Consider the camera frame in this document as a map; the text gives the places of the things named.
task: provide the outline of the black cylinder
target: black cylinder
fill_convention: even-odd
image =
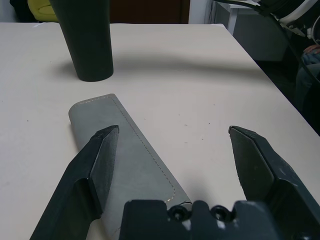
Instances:
[[[50,0],[79,79],[97,82],[114,73],[110,0]]]

